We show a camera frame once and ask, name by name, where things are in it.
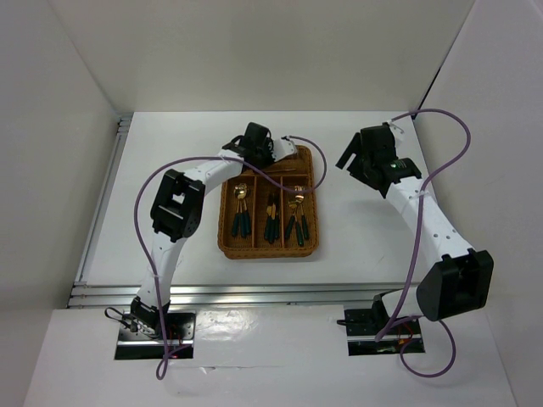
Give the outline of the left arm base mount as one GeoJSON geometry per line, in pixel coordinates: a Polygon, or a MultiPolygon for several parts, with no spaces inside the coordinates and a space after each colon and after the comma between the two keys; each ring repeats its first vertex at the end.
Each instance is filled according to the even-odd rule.
{"type": "MultiPolygon", "coordinates": [[[[155,332],[128,313],[113,307],[104,310],[106,318],[120,324],[116,360],[160,360],[164,354],[161,328],[155,332]]],[[[168,355],[172,360],[190,360],[194,352],[194,312],[174,312],[165,315],[168,355]]]]}

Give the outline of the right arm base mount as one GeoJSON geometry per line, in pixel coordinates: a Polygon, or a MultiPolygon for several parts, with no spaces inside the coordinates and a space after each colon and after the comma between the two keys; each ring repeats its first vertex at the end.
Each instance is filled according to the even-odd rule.
{"type": "Polygon", "coordinates": [[[372,306],[365,309],[345,309],[344,317],[336,320],[345,329],[349,356],[399,354],[406,345],[407,354],[425,352],[422,330],[417,321],[394,326],[379,342],[374,337],[389,320],[382,294],[374,297],[372,306]]]}

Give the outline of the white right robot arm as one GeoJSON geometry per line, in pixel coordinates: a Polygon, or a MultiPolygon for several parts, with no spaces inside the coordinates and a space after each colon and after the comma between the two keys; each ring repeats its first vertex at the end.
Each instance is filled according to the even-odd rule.
{"type": "Polygon", "coordinates": [[[416,238],[418,258],[425,262],[426,274],[419,283],[377,296],[370,313],[374,329],[390,332],[402,317],[439,321],[486,305],[494,260],[449,222],[423,189],[423,175],[415,163],[397,156],[389,125],[358,131],[336,165],[395,208],[416,238]]]}

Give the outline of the gold knife green handle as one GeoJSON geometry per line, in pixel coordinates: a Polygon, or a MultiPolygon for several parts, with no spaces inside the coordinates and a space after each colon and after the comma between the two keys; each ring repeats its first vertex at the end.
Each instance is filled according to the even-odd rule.
{"type": "Polygon", "coordinates": [[[264,230],[264,239],[267,242],[271,241],[271,224],[272,224],[272,206],[273,206],[273,194],[268,194],[267,204],[266,204],[266,226],[264,230]]]}
{"type": "Polygon", "coordinates": [[[271,213],[271,218],[272,218],[272,224],[271,224],[271,241],[269,242],[270,244],[273,244],[275,241],[274,241],[274,237],[273,237],[273,220],[274,220],[274,212],[275,212],[275,209],[274,209],[274,197],[275,197],[275,193],[273,193],[273,206],[272,206],[272,213],[271,213]]]}

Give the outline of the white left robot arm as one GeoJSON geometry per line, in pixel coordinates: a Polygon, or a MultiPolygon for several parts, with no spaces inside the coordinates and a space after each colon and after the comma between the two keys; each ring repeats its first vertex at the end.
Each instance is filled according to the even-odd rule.
{"type": "Polygon", "coordinates": [[[145,246],[139,222],[134,221],[150,275],[131,303],[132,318],[147,337],[158,338],[167,331],[166,312],[171,303],[176,264],[184,244],[199,228],[206,194],[247,168],[263,170],[282,158],[275,151],[270,130],[250,122],[245,133],[233,138],[218,154],[195,157],[199,165],[192,169],[175,170],[174,165],[185,161],[179,159],[163,165],[150,176],[163,174],[150,210],[154,233],[152,248],[145,246]]]}

